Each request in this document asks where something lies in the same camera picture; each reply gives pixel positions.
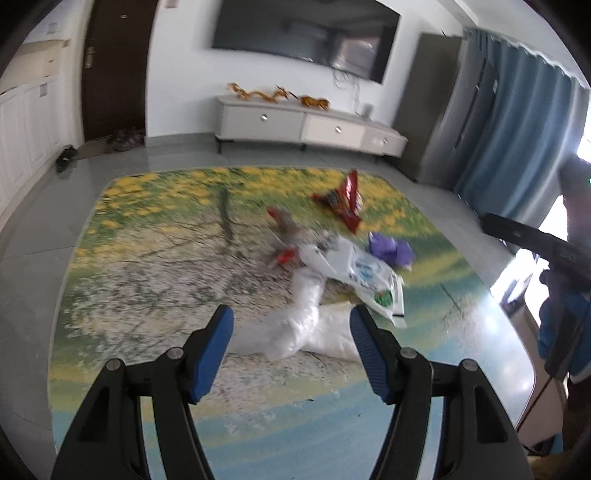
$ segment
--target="baseboard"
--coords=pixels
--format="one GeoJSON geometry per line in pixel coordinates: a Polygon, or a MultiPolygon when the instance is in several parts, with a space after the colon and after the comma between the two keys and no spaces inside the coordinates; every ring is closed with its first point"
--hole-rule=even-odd
{"type": "Polygon", "coordinates": [[[201,132],[196,134],[162,135],[161,137],[146,137],[145,146],[161,147],[162,145],[174,145],[179,143],[213,142],[213,132],[201,132]]]}

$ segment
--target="yellow flower pattern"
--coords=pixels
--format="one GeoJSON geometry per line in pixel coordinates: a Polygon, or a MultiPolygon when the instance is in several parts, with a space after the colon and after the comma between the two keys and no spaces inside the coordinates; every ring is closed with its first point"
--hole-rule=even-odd
{"type": "MultiPolygon", "coordinates": [[[[112,245],[128,228],[166,227],[179,219],[219,215],[220,194],[229,193],[230,216],[241,222],[267,221],[266,209],[278,205],[289,210],[302,226],[350,233],[327,209],[311,199],[339,185],[346,172],[322,168],[227,168],[146,173],[114,180],[95,207],[97,215],[80,245],[77,258],[91,261],[94,254],[116,249],[112,245]]],[[[402,193],[385,180],[359,174],[363,200],[362,222],[355,241],[366,241],[370,231],[397,238],[417,239],[439,234],[402,193]]],[[[420,282],[420,275],[410,278],[420,282]]]]}

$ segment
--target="purple cloth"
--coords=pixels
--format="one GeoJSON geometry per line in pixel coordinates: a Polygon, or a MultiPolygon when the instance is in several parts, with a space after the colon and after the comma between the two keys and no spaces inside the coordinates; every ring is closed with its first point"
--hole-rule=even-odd
{"type": "Polygon", "coordinates": [[[369,253],[391,267],[411,268],[414,261],[414,253],[408,242],[383,236],[379,232],[369,233],[369,253]]]}

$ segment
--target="tv screen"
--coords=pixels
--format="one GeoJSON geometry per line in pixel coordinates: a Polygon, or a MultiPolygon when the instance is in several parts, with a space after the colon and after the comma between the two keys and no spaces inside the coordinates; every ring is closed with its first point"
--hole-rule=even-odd
{"type": "Polygon", "coordinates": [[[399,19],[376,0],[223,0],[213,48],[282,55],[382,83],[399,19]]]}

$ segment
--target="trash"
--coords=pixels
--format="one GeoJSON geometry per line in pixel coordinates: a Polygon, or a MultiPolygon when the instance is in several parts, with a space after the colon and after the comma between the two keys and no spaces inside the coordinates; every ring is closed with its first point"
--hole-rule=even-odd
{"type": "Polygon", "coordinates": [[[296,353],[318,327],[325,282],[311,268],[295,270],[291,280],[293,303],[271,312],[259,324],[236,325],[228,351],[239,355],[264,353],[270,361],[296,353]]]}
{"type": "Polygon", "coordinates": [[[287,210],[269,207],[267,213],[276,222],[270,229],[269,239],[274,252],[267,263],[271,268],[276,265],[284,266],[296,257],[301,229],[287,210]]]}
{"type": "Polygon", "coordinates": [[[370,232],[368,239],[369,253],[373,256],[384,260],[391,267],[412,268],[415,256],[408,242],[379,232],[370,232]]]}
{"type": "Polygon", "coordinates": [[[355,288],[368,307],[398,328],[406,328],[402,278],[384,261],[340,235],[326,233],[318,244],[301,245],[301,261],[319,274],[355,288]]]}
{"type": "Polygon", "coordinates": [[[349,327],[352,308],[353,305],[348,301],[321,305],[318,326],[310,333],[301,349],[306,352],[360,362],[361,359],[349,327]]]}
{"type": "Polygon", "coordinates": [[[324,195],[315,193],[312,195],[312,200],[330,207],[344,221],[347,228],[355,233],[361,222],[359,212],[362,207],[361,195],[357,187],[357,170],[353,169],[337,188],[324,195]]]}
{"type": "Polygon", "coordinates": [[[263,353],[275,361],[305,350],[360,362],[349,327],[353,306],[344,301],[319,307],[324,280],[309,268],[296,270],[294,303],[270,313],[260,324],[237,325],[228,351],[239,355],[263,353]]]}

